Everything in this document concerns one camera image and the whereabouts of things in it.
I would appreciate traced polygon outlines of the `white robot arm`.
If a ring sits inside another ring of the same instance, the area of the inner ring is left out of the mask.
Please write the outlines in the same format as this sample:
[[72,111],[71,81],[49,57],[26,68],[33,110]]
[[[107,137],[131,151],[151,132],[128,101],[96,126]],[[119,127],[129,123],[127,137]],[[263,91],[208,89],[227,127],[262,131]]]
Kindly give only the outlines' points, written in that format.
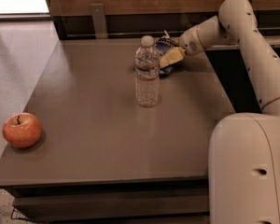
[[218,14],[179,39],[207,47],[230,36],[253,88],[255,108],[236,110],[214,127],[208,176],[170,200],[174,224],[280,224],[280,57],[259,32],[248,0],[225,0]]

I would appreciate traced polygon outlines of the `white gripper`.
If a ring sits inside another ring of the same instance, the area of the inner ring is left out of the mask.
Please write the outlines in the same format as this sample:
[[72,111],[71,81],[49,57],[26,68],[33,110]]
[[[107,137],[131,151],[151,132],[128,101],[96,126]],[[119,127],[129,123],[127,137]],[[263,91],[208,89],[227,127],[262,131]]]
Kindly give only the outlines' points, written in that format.
[[184,32],[177,40],[179,47],[169,49],[160,61],[160,67],[164,68],[174,63],[182,61],[185,53],[188,56],[194,56],[204,51],[204,46],[198,36],[197,28],[192,27]]

